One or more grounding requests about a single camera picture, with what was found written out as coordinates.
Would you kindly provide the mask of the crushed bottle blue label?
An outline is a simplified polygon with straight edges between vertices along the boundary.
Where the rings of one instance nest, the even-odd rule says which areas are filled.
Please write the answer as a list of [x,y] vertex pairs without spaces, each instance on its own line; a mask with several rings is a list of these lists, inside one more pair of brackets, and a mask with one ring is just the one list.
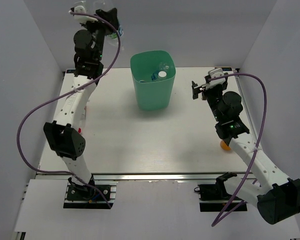
[[160,63],[158,68],[152,73],[151,75],[151,81],[159,81],[158,79],[158,73],[160,71],[165,71],[167,74],[168,74],[168,71],[169,71],[169,65],[167,63]]

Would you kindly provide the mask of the bottle red label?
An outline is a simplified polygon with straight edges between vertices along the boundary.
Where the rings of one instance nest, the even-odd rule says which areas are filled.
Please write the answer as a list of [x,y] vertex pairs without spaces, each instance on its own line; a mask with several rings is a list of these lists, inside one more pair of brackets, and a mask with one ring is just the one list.
[[87,106],[84,107],[79,121],[78,133],[82,134],[83,129],[86,125]]

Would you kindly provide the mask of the bottle green blue label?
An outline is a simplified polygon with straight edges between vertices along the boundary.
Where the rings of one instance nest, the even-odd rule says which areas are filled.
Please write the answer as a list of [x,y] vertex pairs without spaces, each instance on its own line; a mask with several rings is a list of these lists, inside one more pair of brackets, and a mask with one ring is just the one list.
[[[71,11],[74,13],[99,16],[100,18],[106,20],[115,28],[122,41],[123,29],[118,18],[118,10],[116,7],[114,7],[114,4],[111,0],[81,0],[74,3]],[[89,23],[92,23],[92,26],[93,24],[103,24],[103,22],[90,16],[74,15],[74,18],[85,28]],[[105,24],[104,27],[106,27],[105,39],[109,44],[117,47],[117,34],[107,24]]]

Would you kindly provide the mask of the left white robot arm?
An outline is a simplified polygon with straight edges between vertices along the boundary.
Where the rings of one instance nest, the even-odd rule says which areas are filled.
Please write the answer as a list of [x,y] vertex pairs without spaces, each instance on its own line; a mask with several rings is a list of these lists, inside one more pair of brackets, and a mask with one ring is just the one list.
[[83,157],[86,141],[79,133],[80,122],[103,72],[101,60],[105,37],[117,35],[120,25],[115,7],[88,13],[80,4],[71,8],[70,14],[83,27],[73,37],[75,71],[72,93],[66,97],[56,118],[45,123],[44,133],[51,150],[64,161],[69,172],[73,174],[70,182],[79,185],[78,194],[89,200],[95,195],[95,187],[90,184],[92,174]]

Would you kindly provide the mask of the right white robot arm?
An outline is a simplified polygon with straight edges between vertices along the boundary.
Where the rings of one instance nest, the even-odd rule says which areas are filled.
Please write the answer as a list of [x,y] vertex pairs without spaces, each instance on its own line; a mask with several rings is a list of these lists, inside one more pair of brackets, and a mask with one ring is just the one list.
[[300,213],[300,179],[291,179],[255,146],[252,134],[239,117],[243,110],[241,96],[234,91],[224,93],[226,86],[226,83],[215,86],[192,83],[192,97],[197,99],[201,94],[208,102],[217,121],[217,135],[243,160],[260,185],[227,172],[216,178],[213,187],[200,187],[202,200],[227,200],[236,195],[255,206],[271,225]]

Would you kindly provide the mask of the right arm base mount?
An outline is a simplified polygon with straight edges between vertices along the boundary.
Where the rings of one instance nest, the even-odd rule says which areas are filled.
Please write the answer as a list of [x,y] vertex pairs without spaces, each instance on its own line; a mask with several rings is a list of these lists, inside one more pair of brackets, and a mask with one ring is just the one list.
[[216,179],[215,183],[202,183],[194,188],[194,192],[199,195],[200,212],[214,213],[220,212],[226,205],[231,195],[226,193],[223,183],[237,174],[228,172]]

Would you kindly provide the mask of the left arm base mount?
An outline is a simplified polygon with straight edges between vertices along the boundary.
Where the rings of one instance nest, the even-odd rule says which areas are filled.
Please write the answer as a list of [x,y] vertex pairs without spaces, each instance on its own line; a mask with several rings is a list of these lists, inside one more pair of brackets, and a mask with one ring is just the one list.
[[72,178],[68,178],[68,185],[65,193],[64,209],[89,209],[89,210],[108,210],[110,209],[116,196],[116,184],[95,184],[90,180],[89,184],[95,186],[101,194],[86,185],[77,185],[73,183]]

